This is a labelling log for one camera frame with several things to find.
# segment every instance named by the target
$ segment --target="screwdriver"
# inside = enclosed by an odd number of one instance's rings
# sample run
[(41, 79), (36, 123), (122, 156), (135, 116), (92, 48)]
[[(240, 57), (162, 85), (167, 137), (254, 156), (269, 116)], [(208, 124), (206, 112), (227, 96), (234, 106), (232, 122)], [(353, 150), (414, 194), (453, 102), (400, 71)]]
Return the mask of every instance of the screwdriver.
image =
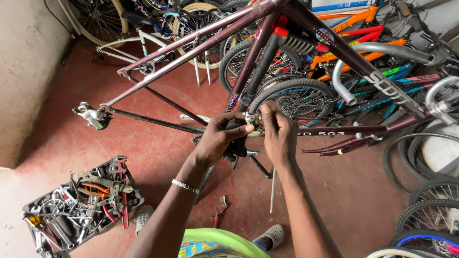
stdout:
[(37, 232), (39, 232), (47, 241), (56, 246), (59, 250), (64, 251), (56, 242), (54, 242), (45, 232), (45, 228), (40, 224), (40, 219), (38, 216), (34, 216), (32, 213), (24, 213), (22, 219), (27, 222), (31, 227), (33, 227)]

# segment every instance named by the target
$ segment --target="colorful shirt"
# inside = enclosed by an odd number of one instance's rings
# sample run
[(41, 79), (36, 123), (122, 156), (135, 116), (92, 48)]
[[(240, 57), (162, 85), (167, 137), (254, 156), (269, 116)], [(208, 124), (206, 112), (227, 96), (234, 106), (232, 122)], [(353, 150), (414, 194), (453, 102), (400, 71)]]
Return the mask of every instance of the colorful shirt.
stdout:
[(185, 230), (177, 258), (269, 258), (248, 240), (219, 229)]

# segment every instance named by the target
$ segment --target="foot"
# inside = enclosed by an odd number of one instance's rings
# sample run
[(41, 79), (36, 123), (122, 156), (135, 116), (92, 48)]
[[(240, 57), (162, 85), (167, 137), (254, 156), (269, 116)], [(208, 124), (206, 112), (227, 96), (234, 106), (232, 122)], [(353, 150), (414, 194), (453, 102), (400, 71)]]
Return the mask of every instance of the foot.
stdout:
[(148, 219), (150, 219), (151, 215), (155, 210), (151, 205), (144, 205), (140, 208), (139, 216), (137, 217), (137, 225), (135, 227), (135, 236), (143, 229), (145, 224), (147, 223)]
[(284, 240), (284, 228), (277, 224), (270, 227), (264, 234), (257, 237), (255, 240), (262, 239), (266, 242), (266, 251), (271, 251), (276, 248)]

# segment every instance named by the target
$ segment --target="hand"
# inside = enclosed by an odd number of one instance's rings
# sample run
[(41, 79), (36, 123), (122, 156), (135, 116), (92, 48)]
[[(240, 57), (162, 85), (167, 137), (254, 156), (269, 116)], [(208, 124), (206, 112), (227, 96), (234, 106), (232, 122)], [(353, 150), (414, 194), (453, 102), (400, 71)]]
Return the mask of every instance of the hand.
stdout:
[(196, 158), (205, 166), (211, 167), (217, 164), (222, 159), (223, 152), (230, 142), (253, 132), (254, 126), (252, 124), (224, 130), (225, 125), (232, 119), (245, 120), (245, 117), (242, 112), (232, 111), (210, 119), (198, 146), (193, 151)]
[(260, 107), (265, 130), (264, 148), (274, 167), (280, 169), (295, 161), (298, 124), (274, 107)]

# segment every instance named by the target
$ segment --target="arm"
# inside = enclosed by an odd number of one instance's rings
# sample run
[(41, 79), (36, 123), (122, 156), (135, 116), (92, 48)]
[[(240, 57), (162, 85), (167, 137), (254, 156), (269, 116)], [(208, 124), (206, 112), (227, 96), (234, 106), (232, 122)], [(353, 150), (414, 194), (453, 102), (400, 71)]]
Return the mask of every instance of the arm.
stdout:
[[(229, 143), (253, 131), (253, 125), (224, 130), (232, 119), (244, 119), (244, 116), (241, 112), (229, 112), (210, 120), (198, 146), (186, 159), (176, 180), (199, 188), (202, 176), (222, 158)], [(124, 257), (177, 258), (195, 197), (194, 192), (172, 184)]]
[(261, 112), (265, 149), (284, 189), (296, 257), (341, 257), (309, 196), (295, 159), (298, 125), (268, 105), (262, 106)]

